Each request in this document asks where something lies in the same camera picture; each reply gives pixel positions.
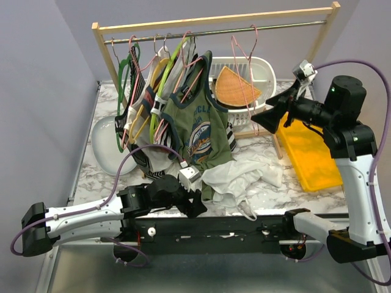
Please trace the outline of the white tank top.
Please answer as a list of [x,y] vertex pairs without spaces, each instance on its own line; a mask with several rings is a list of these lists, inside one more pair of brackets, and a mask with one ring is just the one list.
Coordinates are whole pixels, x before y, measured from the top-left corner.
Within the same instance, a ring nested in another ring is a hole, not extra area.
[[283,167],[277,158],[263,153],[208,169],[204,171],[201,180],[212,190],[210,202],[218,207],[235,209],[253,222],[257,220],[257,215],[250,207],[249,199],[252,195],[247,189],[258,180],[281,187],[282,176]]

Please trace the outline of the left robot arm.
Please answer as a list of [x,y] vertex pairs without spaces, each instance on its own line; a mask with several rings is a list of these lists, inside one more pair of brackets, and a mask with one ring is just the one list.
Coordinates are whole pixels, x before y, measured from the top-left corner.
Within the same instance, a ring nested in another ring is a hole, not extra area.
[[92,237],[119,237],[129,241],[136,227],[127,219],[172,207],[189,219],[207,210],[201,191],[186,190],[172,175],[164,175],[152,183],[128,186],[117,194],[86,204],[47,208],[42,202],[34,203],[21,220],[21,254],[38,256],[61,242]]

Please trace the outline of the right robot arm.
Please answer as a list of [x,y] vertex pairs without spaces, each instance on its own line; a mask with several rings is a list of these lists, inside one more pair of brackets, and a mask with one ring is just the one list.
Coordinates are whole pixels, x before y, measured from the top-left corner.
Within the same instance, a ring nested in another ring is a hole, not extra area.
[[375,156],[380,153],[371,128],[358,121],[367,95],[357,78],[339,75],[333,78],[323,103],[294,94],[299,81],[286,91],[268,99],[270,109],[251,120],[276,133],[283,117],[284,127],[299,120],[321,128],[323,141],[334,159],[343,181],[348,205],[348,227],[318,217],[308,209],[284,214],[281,232],[288,239],[306,234],[324,244],[337,263],[376,258],[390,253],[389,225],[376,192]]

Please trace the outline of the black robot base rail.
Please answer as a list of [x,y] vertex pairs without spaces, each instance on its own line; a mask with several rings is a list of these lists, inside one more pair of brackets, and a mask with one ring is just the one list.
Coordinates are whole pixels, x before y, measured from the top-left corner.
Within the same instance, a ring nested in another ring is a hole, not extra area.
[[138,218],[124,220],[117,240],[134,242],[147,255],[229,253],[286,254],[302,259],[313,241],[289,232],[281,215]]

